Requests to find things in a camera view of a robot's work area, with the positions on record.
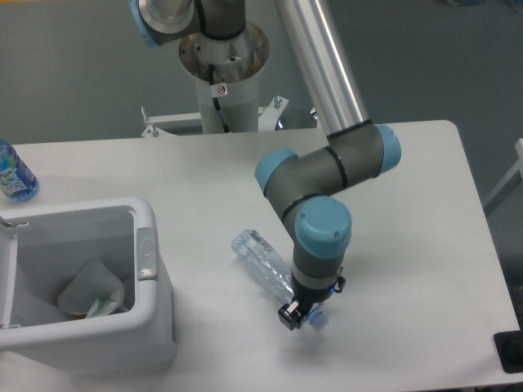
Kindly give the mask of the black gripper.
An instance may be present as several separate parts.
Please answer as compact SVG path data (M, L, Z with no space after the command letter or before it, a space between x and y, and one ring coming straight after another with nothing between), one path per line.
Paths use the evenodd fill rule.
M280 322L290 331L300 329L305 315L311 312L314 304L326 301L334 293L341 293L345 285L346 280L339 276L336 282L328 287L312 289L302 285L292 276L293 299L279 308Z

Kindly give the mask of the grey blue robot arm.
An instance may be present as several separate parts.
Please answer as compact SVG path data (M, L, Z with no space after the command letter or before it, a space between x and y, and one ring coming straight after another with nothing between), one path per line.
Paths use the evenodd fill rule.
M293 241L292 299L280 321L296 329L313 307L345 285L342 260L351 215L338 192L394 168L393 131L368 116L325 1L279 1L278 12L300 63L328 144L299 156L267 154L255 177ZM269 43L242 1L131 1L140 35L152 47L175 41L197 89L207 134L258 131L257 76Z

